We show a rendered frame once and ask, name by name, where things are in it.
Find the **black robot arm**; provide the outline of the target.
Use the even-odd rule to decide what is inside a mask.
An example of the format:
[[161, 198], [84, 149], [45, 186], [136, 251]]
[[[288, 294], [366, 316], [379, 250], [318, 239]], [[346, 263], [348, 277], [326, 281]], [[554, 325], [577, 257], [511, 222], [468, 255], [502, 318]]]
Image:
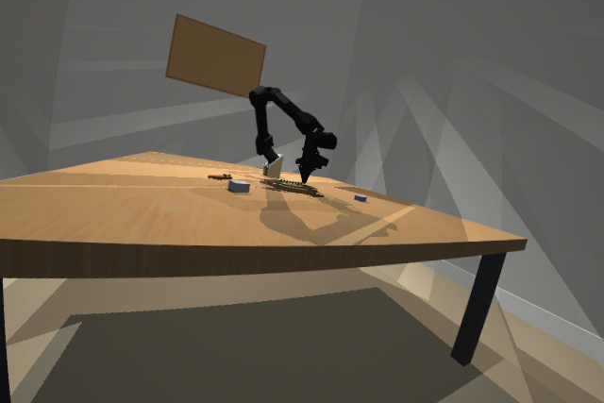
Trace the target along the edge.
[[[249, 94], [251, 105], [256, 110], [256, 123], [258, 135], [255, 145], [257, 154], [263, 155], [272, 163], [279, 158], [272, 146], [273, 136], [268, 133], [266, 119], [266, 105], [268, 101], [273, 101], [281, 110], [287, 113], [295, 122], [296, 127], [306, 135], [305, 144], [313, 147], [325, 149], [335, 149], [337, 138], [333, 132], [323, 132], [325, 129], [318, 122], [316, 117], [309, 112], [303, 112], [292, 101], [290, 101], [279, 88], [259, 86]], [[318, 128], [315, 132], [312, 132]]]

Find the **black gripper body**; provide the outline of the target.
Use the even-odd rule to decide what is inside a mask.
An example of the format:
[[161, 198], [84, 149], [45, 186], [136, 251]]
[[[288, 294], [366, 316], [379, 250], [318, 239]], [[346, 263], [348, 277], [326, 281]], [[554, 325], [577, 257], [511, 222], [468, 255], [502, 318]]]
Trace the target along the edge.
[[303, 150], [303, 155], [302, 158], [298, 158], [295, 160], [296, 164], [300, 164], [300, 166], [305, 166], [305, 167], [309, 167], [309, 168], [317, 168], [317, 169], [322, 169], [322, 163], [321, 161], [316, 161], [316, 153], [318, 153], [319, 150], [317, 150], [317, 147], [313, 147], [313, 146], [308, 146], [308, 145], [304, 145], [304, 148], [302, 148]]

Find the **white cube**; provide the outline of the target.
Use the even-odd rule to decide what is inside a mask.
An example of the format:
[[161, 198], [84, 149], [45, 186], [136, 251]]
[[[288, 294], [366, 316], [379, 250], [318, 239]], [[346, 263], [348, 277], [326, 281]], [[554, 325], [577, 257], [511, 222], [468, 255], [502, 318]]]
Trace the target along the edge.
[[240, 180], [230, 180], [228, 188], [234, 192], [249, 193], [250, 184]]

